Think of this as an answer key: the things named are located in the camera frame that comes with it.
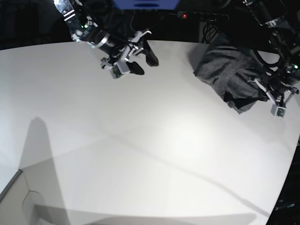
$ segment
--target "white table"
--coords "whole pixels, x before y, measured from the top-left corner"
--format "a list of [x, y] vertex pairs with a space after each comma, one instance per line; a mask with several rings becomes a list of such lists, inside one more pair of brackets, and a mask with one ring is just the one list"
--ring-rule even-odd
[[266, 224], [299, 138], [299, 101], [284, 119], [271, 102], [238, 115], [193, 75], [205, 45], [196, 58], [197, 44], [150, 45], [159, 67], [139, 56], [146, 74], [118, 80], [87, 45], [1, 51], [2, 149], [56, 225]]

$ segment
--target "black cloth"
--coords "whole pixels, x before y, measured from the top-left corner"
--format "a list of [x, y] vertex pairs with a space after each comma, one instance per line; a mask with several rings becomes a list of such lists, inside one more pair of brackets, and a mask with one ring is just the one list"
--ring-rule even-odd
[[263, 99], [264, 92], [256, 83], [249, 82], [250, 78], [266, 75], [263, 67], [249, 50], [232, 46], [225, 34], [209, 46], [194, 74], [238, 113]]

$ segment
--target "gray fabric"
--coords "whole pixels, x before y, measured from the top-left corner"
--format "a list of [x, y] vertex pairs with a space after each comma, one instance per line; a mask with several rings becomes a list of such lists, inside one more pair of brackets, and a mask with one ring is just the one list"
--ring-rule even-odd
[[238, 113], [249, 110], [263, 97], [261, 89], [248, 80], [262, 77], [264, 69], [249, 50], [230, 45], [225, 34], [220, 34], [209, 46], [194, 74]]

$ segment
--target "dark gray cloth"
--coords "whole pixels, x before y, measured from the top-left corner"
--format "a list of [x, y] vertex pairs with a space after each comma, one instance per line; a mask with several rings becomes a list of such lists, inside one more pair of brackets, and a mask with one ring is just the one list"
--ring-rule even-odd
[[255, 83], [248, 82], [251, 77], [266, 74], [264, 69], [249, 50], [230, 45], [225, 34], [209, 46], [194, 74], [238, 113], [249, 110], [264, 96]]

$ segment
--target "white tabletop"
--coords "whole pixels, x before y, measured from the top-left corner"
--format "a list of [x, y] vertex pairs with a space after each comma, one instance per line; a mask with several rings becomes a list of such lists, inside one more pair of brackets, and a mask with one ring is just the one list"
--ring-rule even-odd
[[205, 45], [150, 45], [159, 67], [139, 56], [146, 74], [118, 80], [87, 45], [1, 51], [1, 148], [56, 225], [266, 224], [299, 138], [299, 102], [284, 119], [271, 102], [238, 115], [193, 74]]

